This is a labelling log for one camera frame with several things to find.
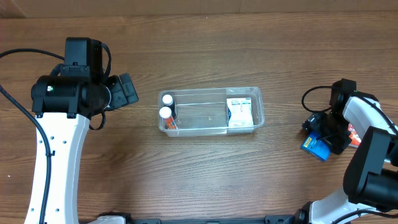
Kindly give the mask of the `blue box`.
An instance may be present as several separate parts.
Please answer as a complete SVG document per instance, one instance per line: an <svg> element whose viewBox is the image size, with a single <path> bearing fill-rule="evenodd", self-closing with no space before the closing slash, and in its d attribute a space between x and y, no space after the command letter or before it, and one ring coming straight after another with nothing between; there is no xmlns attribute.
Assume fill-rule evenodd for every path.
<svg viewBox="0 0 398 224"><path fill-rule="evenodd" d="M331 153L329 147L321 140L320 135L315 131L312 131L307 136L300 148L321 161L326 161Z"/></svg>

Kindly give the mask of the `black bottle white cap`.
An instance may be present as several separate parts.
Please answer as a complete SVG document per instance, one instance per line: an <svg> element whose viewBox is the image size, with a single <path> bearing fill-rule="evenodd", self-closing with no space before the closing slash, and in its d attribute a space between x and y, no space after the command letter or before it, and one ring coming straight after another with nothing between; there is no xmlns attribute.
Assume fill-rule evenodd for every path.
<svg viewBox="0 0 398 224"><path fill-rule="evenodd" d="M162 97L162 102L163 102L164 106L167 106L168 108L170 108L170 110L172 112L172 117L173 117L173 119L175 119L177 117L177 112L176 112L176 107L175 107L175 100L173 99L173 97L171 95L164 95Z"/></svg>

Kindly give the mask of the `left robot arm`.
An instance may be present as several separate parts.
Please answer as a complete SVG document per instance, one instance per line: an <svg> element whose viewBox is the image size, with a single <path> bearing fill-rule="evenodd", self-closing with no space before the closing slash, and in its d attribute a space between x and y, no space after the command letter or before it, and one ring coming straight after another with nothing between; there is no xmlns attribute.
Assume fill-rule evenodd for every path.
<svg viewBox="0 0 398 224"><path fill-rule="evenodd" d="M108 46L69 37L63 63L32 87L37 128L34 179L26 223L78 223L77 194L83 144L91 118L138 102L129 74L103 65Z"/></svg>

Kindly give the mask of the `white box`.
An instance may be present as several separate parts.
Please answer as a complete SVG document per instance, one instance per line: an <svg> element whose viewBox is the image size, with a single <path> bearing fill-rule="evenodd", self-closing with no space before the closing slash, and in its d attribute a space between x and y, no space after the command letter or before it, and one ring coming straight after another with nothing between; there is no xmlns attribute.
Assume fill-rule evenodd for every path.
<svg viewBox="0 0 398 224"><path fill-rule="evenodd" d="M251 98L228 98L226 104L229 128L254 125Z"/></svg>

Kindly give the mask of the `red box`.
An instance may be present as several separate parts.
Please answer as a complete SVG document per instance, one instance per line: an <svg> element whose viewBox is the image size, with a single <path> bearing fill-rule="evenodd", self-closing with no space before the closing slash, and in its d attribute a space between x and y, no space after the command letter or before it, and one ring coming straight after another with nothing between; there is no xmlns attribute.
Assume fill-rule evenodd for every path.
<svg viewBox="0 0 398 224"><path fill-rule="evenodd" d="M348 131L350 132L349 137L351 139L349 146L358 148L361 143L361 138L359 137L359 135L357 134L356 130L354 129L351 123L348 125Z"/></svg>

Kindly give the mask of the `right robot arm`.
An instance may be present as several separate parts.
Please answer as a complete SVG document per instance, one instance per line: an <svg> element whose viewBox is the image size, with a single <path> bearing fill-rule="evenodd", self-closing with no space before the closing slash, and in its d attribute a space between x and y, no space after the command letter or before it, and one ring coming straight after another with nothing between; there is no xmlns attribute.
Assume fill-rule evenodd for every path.
<svg viewBox="0 0 398 224"><path fill-rule="evenodd" d="M329 108L311 110L302 128L308 134L302 149L322 158L316 149L340 155L350 144L349 126L361 142L343 178L343 186L322 200L307 202L291 223L350 223L363 215L397 218L397 125L382 111L378 99L357 90L356 82L341 79L330 85Z"/></svg>

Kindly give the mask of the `orange bottle white cap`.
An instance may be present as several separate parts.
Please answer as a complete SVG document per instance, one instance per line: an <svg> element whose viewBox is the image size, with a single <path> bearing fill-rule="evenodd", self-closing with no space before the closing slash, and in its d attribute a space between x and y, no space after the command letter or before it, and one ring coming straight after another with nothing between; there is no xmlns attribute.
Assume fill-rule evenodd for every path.
<svg viewBox="0 0 398 224"><path fill-rule="evenodd" d="M159 110L159 116L164 120L169 129L177 129L177 125L175 124L174 118L172 116L172 110L169 107L162 107Z"/></svg>

